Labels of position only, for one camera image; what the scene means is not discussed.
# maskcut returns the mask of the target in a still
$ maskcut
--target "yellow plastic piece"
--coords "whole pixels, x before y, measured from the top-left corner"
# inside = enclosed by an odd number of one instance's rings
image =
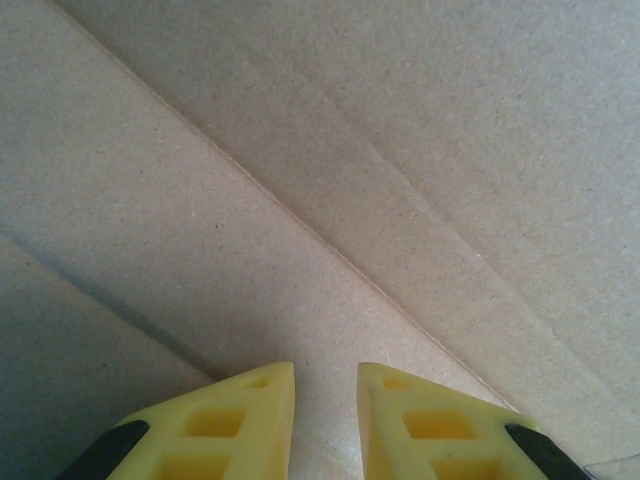
[[[357,395],[365,480],[547,480],[504,428],[523,415],[374,363]]]
[[[109,480],[285,480],[292,363],[273,363],[141,410],[149,431]]]

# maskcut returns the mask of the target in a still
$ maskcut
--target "cardboard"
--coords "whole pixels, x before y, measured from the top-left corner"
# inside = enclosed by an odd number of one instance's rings
[[[638,453],[632,2],[58,3],[577,458]]]
[[[0,412],[55,418],[0,437],[0,477],[52,477],[127,413],[277,360],[292,479],[361,478],[363,359],[502,404],[58,9],[0,21]]]

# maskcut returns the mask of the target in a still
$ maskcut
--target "yellow plastic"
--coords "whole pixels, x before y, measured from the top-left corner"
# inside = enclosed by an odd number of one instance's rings
[[[151,428],[109,480],[284,480],[294,390],[274,363],[130,415]]]
[[[373,363],[357,394],[365,480],[546,480],[504,428],[523,415]]]

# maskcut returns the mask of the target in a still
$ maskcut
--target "cardboard surface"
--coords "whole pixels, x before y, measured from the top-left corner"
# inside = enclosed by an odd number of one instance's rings
[[[631,0],[58,0],[585,462],[640,445]]]
[[[7,411],[34,405],[44,388],[63,397],[61,404],[77,401],[64,398],[66,392],[84,398],[74,369],[93,355],[109,358],[109,371],[119,375],[114,388],[123,397],[132,378],[145,375],[196,382],[291,360],[297,374],[295,480],[361,476],[359,361],[384,362],[500,404],[56,8],[15,1],[0,21],[0,80],[10,92],[0,97],[0,227],[23,251],[10,250],[0,260],[7,292],[0,321],[9,333],[0,336],[0,351],[22,352],[16,364],[12,355],[2,357],[0,367],[13,382]],[[21,257],[24,252],[50,276],[60,276],[64,286],[41,285],[24,266],[16,273],[18,266],[34,263]],[[16,282],[28,289],[29,299],[42,295],[46,302],[32,310],[15,294]],[[87,302],[99,304],[98,313],[55,293],[58,288],[72,290],[73,298],[89,297]],[[58,313],[40,321],[49,302]],[[58,323],[64,329],[49,332]],[[36,331],[47,340],[42,348],[32,338]],[[58,335],[74,332],[78,346],[59,352],[64,361],[53,372],[57,381],[45,372],[36,388],[30,365],[42,363],[59,344]],[[96,345],[102,336],[104,344]],[[143,344],[159,359],[149,373],[136,356]],[[87,395],[105,394],[110,384],[101,379],[87,384]],[[188,388],[179,379],[162,380],[178,382],[176,390]],[[158,396],[168,393],[161,387]],[[148,393],[156,386],[149,380],[136,388]],[[115,408],[120,396],[109,397],[101,408]],[[46,415],[57,411],[62,422],[66,411],[56,405],[47,397],[41,407]],[[82,438],[118,421],[129,405],[119,405],[117,415],[105,412],[99,428],[82,430]],[[80,426],[64,424],[64,435]],[[39,435],[53,435],[46,425],[39,429]],[[3,452],[17,462],[28,461],[27,447],[51,454],[51,444],[40,441],[30,437],[18,452],[3,445]],[[64,463],[76,452],[68,453],[52,462]]]

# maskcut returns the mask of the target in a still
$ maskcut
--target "black rubber pad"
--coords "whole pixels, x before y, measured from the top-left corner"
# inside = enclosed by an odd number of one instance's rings
[[[549,480],[592,480],[549,437],[513,423],[505,428]]]
[[[147,430],[149,424],[142,420],[112,428],[93,442],[56,480],[106,480]]]

